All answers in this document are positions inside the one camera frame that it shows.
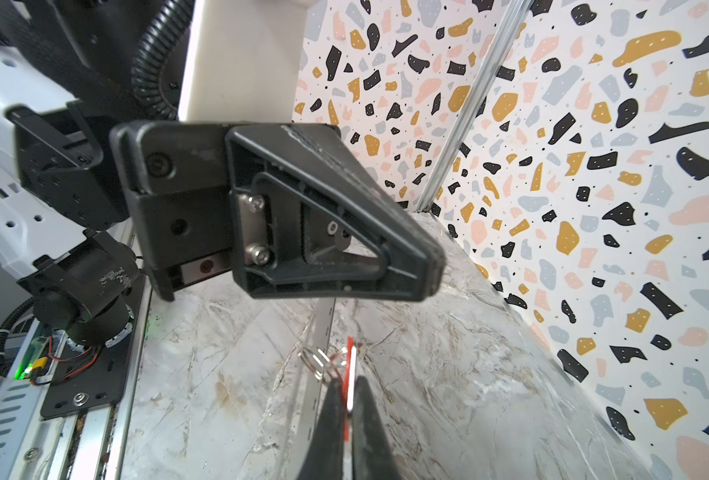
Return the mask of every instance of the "silver screw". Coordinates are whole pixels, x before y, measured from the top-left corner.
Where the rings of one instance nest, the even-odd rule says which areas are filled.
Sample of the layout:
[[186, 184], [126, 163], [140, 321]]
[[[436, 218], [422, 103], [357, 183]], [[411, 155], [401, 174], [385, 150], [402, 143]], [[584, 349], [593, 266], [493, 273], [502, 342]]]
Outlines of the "silver screw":
[[248, 207], [254, 214], [257, 214], [258, 212], [263, 210], [265, 205], [266, 202], [264, 201], [264, 197], [262, 197], [261, 195], [257, 195], [255, 197], [248, 197]]
[[248, 247], [248, 253], [253, 263], [259, 266], [268, 264], [269, 260], [272, 258], [272, 252], [264, 245], [253, 244]]
[[40, 449], [39, 448], [30, 448], [29, 450], [26, 450], [26, 453], [23, 454], [23, 459], [26, 462], [31, 462], [35, 458], [40, 456]]
[[74, 396], [72, 401], [74, 402], [75, 406], [83, 406], [88, 401], [88, 394], [80, 392]]

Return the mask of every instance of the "terrazzo wall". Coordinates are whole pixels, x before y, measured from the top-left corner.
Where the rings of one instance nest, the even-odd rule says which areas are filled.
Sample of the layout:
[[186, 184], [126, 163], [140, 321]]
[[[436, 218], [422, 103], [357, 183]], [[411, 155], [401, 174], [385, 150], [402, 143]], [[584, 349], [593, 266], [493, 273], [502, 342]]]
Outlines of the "terrazzo wall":
[[321, 0], [310, 8], [294, 121], [338, 125], [412, 208], [506, 7], [493, 0]]
[[709, 478], [709, 2], [536, 0], [432, 212], [656, 479]]

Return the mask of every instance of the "metal plate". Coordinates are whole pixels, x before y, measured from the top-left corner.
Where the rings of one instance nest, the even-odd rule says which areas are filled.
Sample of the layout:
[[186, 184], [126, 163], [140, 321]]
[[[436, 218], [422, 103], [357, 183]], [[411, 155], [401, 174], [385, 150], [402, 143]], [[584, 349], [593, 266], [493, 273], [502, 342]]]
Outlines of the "metal plate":
[[[140, 276], [131, 285], [129, 296], [125, 297], [134, 316], [137, 316], [139, 312], [145, 281], [146, 277]], [[81, 372], [72, 380], [51, 385], [40, 410], [42, 417], [44, 419], [62, 417], [79, 410], [95, 408], [107, 403], [118, 403], [125, 391], [133, 337], [134, 335], [130, 334], [114, 347], [102, 350], [91, 368]], [[64, 351], [68, 352], [63, 355], [65, 358], [77, 355], [76, 352], [69, 349], [64, 349]], [[53, 378], [63, 377], [71, 371], [69, 368], [74, 367], [68, 362], [60, 363], [56, 367]], [[84, 403], [76, 405], [74, 398], [79, 393], [87, 394], [88, 399]]]

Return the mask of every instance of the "black screw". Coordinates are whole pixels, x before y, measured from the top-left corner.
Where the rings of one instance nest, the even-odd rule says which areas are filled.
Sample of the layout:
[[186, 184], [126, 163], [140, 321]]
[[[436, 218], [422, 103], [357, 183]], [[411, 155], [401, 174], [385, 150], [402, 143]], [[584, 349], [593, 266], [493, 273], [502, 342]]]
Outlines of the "black screw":
[[204, 274], [210, 274], [211, 270], [213, 270], [213, 262], [211, 260], [205, 260], [200, 264], [200, 271]]
[[146, 171], [153, 177], [167, 177], [173, 171], [173, 162], [165, 154], [151, 154], [146, 158]]

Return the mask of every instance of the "terrazzo wallpaper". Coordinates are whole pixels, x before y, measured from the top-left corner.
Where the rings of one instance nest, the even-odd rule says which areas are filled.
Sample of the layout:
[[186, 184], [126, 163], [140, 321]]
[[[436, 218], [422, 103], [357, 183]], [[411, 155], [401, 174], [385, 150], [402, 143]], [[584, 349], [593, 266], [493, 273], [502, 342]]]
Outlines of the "terrazzo wallpaper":
[[536, 0], [431, 210], [652, 476], [709, 479], [709, 2]]
[[321, 0], [308, 13], [294, 121], [338, 125], [412, 208], [505, 10], [498, 0]]

